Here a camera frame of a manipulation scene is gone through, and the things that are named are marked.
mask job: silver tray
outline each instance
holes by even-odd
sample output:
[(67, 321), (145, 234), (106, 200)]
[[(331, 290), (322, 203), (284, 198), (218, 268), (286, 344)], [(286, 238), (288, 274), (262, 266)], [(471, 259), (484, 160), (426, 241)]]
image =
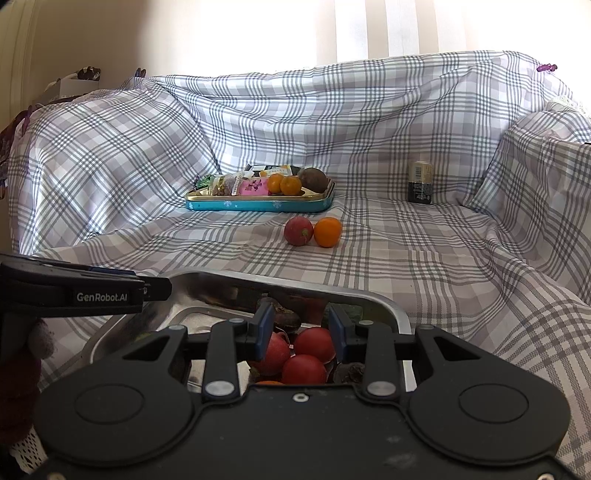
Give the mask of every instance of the silver tray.
[[(256, 301), (263, 295), (273, 298), (322, 299), (331, 303), (363, 308), (363, 318), (392, 325), (399, 333), (411, 333), (406, 313), (388, 298), (360, 290), (329, 287), (301, 281), (283, 280), (207, 268), (176, 270), (167, 277), (173, 292), (166, 301), (148, 302), (141, 313), (111, 317), (87, 342), (81, 353), (81, 365), (89, 365), (133, 342), (143, 333), (169, 325), (185, 325), (189, 333), (206, 332), (216, 322), (231, 318), (248, 320), (254, 315)], [(204, 361), (193, 361), (188, 387), (198, 391)], [(416, 387), (410, 361), (402, 362), (402, 377), (407, 391)], [(248, 385), (249, 368), (238, 364), (241, 391)]]

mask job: metal tray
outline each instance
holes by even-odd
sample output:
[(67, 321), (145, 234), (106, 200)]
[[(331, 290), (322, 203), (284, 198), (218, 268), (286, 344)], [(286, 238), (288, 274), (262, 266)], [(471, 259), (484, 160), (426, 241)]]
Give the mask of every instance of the metal tray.
[[(161, 330), (169, 325), (185, 325), (189, 333), (209, 331), (216, 322), (231, 318), (248, 321), (261, 296), (306, 302), (316, 299), (363, 309), (363, 318), (389, 323), (399, 333), (411, 333), (406, 313), (393, 301), (360, 290), (329, 287), (280, 278), (263, 277), (206, 268), (189, 268), (171, 272), (168, 277), (173, 292), (166, 301), (148, 302), (138, 314), (111, 317), (87, 342), (82, 350), (82, 365), (89, 365), (133, 342), (143, 333)], [(199, 390), (204, 361), (193, 361), (189, 389)], [(411, 362), (401, 362), (407, 391), (416, 387)], [(248, 384), (246, 362), (238, 364), (241, 391)]]
[(189, 210), (233, 210), (235, 212), (284, 212), (317, 213), (327, 210), (335, 197), (335, 183), (330, 182), (322, 194), (290, 197), (284, 195), (250, 196), (200, 196), (194, 190), (185, 195), (185, 207)]
[(264, 195), (264, 196), (241, 196), (241, 195), (208, 195), (208, 188), (200, 190), (191, 190), (185, 195), (185, 199), (189, 202), (219, 202), (230, 200), (232, 202), (315, 202), (317, 200), (325, 199), (330, 195), (335, 187), (335, 183), (329, 179), (329, 184), (326, 190), (322, 193), (312, 192), (302, 188), (299, 195)]

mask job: white lace fabric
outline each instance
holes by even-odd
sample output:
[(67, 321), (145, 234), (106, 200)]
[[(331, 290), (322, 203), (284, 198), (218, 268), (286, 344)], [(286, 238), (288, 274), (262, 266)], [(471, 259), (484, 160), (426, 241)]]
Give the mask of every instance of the white lace fabric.
[(43, 449), (43, 445), (41, 445), (41, 440), (39, 440), (35, 428), (31, 429), (29, 435), (23, 441), (12, 445), (9, 451), (25, 473), (32, 473), (47, 460), (47, 454)]

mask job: gold tray rim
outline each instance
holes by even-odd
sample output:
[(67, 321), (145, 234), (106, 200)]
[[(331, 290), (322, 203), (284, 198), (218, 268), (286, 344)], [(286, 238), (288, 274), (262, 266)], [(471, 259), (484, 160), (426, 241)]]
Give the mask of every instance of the gold tray rim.
[(245, 196), (240, 195), (191, 195), (195, 190), (190, 190), (185, 194), (185, 200), (188, 202), (218, 202), (232, 201), (232, 202), (249, 202), (251, 200), (256, 202), (313, 202), (315, 200), (324, 200), (330, 196), (335, 183), (332, 179), (329, 179), (329, 185), (323, 193), (316, 193), (315, 195), (308, 196), (285, 196), (285, 195), (265, 195), (265, 196)]

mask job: teal tray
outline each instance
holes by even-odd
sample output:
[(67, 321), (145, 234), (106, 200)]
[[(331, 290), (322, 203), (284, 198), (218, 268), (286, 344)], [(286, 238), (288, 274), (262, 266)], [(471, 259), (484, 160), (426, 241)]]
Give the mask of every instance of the teal tray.
[(316, 213), (328, 209), (334, 198), (335, 188), (332, 184), (328, 195), (318, 200), (246, 200), (240, 197), (228, 200), (228, 197), (224, 197), (222, 200), (185, 200), (185, 205), (189, 210), (195, 211)]

